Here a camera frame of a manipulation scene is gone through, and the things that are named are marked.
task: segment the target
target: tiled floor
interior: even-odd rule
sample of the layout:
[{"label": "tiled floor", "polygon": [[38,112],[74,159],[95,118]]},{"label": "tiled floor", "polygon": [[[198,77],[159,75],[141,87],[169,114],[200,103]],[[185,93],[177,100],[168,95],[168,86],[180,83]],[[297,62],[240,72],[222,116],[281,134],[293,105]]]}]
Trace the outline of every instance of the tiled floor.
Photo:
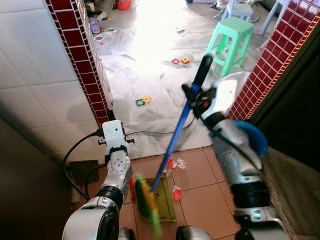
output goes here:
[{"label": "tiled floor", "polygon": [[[233,240],[238,226],[233,219],[233,199],[221,167],[210,146],[175,152],[173,158],[186,161],[186,168],[172,169],[168,176],[169,188],[177,185],[182,190],[182,200],[173,201],[177,222],[163,223],[166,240],[176,239],[176,230],[181,225],[195,225],[205,229],[215,240]],[[132,160],[134,173],[154,177],[163,155]],[[98,191],[106,177],[106,169],[99,169],[99,182],[89,185],[91,196]],[[85,203],[74,205],[74,210]],[[130,195],[120,211],[120,225],[133,229],[136,239],[152,240],[152,232],[131,201]]]}]

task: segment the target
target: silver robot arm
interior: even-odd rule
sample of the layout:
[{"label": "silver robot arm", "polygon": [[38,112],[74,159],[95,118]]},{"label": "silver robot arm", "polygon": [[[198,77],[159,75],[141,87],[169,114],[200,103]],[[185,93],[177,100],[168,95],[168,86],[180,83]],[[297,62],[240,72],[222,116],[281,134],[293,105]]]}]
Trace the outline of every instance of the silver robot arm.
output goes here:
[{"label": "silver robot arm", "polygon": [[129,231],[119,228],[120,209],[129,190],[133,171],[129,144],[119,120],[102,125],[108,174],[95,197],[75,211],[64,226],[63,240],[128,240]]},{"label": "silver robot arm", "polygon": [[[211,88],[196,96],[190,87],[183,85],[182,89],[194,115],[209,130],[213,150],[231,189],[236,206],[234,218],[241,226],[235,239],[288,240],[282,221],[270,205],[270,192],[262,176],[262,164],[251,148],[247,134],[233,120],[219,111],[215,112],[217,90]],[[187,227],[183,231],[185,236],[190,236],[197,228]]]}]

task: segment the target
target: white ceramic tile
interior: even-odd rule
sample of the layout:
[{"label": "white ceramic tile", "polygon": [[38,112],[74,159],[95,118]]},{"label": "white ceramic tile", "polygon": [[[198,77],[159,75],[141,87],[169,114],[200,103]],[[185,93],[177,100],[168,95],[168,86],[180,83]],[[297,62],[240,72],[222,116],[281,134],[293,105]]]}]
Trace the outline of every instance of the white ceramic tile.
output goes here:
[{"label": "white ceramic tile", "polygon": [[98,160],[99,164],[105,163],[105,155],[106,155],[107,146],[106,145],[98,145],[97,146],[89,146],[77,148],[76,151],[79,153],[82,160]]},{"label": "white ceramic tile", "polygon": [[16,130],[54,124],[27,87],[0,90],[0,117]]},{"label": "white ceramic tile", "polygon": [[94,120],[78,81],[35,85],[29,89],[56,124]]},{"label": "white ceramic tile", "polygon": [[42,0],[0,0],[0,13],[43,9]]},{"label": "white ceramic tile", "polygon": [[[68,153],[68,150],[52,152],[52,153],[48,153],[47,157],[60,166],[67,153]],[[69,155],[68,159],[66,160],[66,162],[69,163],[69,162],[76,162],[76,161],[82,161],[82,158],[77,153],[77,150],[73,150]]]},{"label": "white ceramic tile", "polygon": [[0,50],[26,85],[77,79],[46,9],[0,14],[0,33]]},{"label": "white ceramic tile", "polygon": [[[98,125],[95,120],[67,123],[63,125],[58,125],[58,127],[71,144],[75,144],[83,137],[91,134],[93,131],[98,129]],[[86,139],[84,142],[82,142],[78,146],[78,148],[96,146],[97,142],[98,138],[90,137]]]},{"label": "white ceramic tile", "polygon": [[19,133],[43,153],[68,151],[72,147],[57,126],[31,128]]},{"label": "white ceramic tile", "polygon": [[0,89],[9,89],[25,86],[24,81],[0,51]]}]

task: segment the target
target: stool leg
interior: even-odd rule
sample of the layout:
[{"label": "stool leg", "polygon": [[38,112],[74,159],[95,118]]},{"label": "stool leg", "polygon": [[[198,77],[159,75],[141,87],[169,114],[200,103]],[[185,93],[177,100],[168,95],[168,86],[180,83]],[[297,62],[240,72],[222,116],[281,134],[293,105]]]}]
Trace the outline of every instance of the stool leg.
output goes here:
[{"label": "stool leg", "polygon": [[241,58],[243,57],[242,60],[239,62],[240,66],[242,65],[242,63],[244,61],[244,57],[245,57],[246,50],[249,45],[251,36],[252,36],[252,34],[249,34],[249,35],[245,36],[245,38],[244,38],[243,46],[242,46],[242,49],[240,50],[240,56],[241,56]]},{"label": "stool leg", "polygon": [[224,66],[221,70],[221,76],[225,77],[229,74],[230,69],[234,65],[235,57],[238,52],[239,44],[241,43],[241,39],[232,39],[231,46],[229,48],[228,54],[226,56]]},{"label": "stool leg", "polygon": [[220,42],[219,42],[218,47],[215,52],[216,54],[222,54],[224,52],[226,44],[228,42],[228,39],[229,39],[229,37],[227,35],[225,35],[225,34],[221,35]]},{"label": "stool leg", "polygon": [[279,6],[279,2],[276,1],[274,3],[274,5],[273,5],[271,11],[269,12],[268,17],[266,18],[266,20],[263,23],[263,26],[262,26],[262,28],[261,28],[261,30],[259,32],[260,35],[265,35],[266,30],[267,30],[267,28],[268,28],[268,26],[269,26],[269,24],[271,22],[271,19],[274,17],[278,6]]},{"label": "stool leg", "polygon": [[225,20],[225,19],[228,17],[228,15],[229,15],[229,12],[228,12],[228,9],[226,8],[226,9],[224,10],[223,15],[222,15],[221,21],[222,21],[222,20]]}]

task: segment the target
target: black handle grip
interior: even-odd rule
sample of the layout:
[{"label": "black handle grip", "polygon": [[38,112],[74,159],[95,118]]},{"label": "black handle grip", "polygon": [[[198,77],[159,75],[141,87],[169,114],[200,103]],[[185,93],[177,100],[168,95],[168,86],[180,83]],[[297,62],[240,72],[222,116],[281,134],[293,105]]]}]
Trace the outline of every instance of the black handle grip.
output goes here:
[{"label": "black handle grip", "polygon": [[211,55],[203,56],[201,60],[201,64],[199,66],[198,71],[196,72],[196,75],[192,84],[198,85],[200,87],[202,86],[209,72],[212,62],[213,62],[213,57]]}]

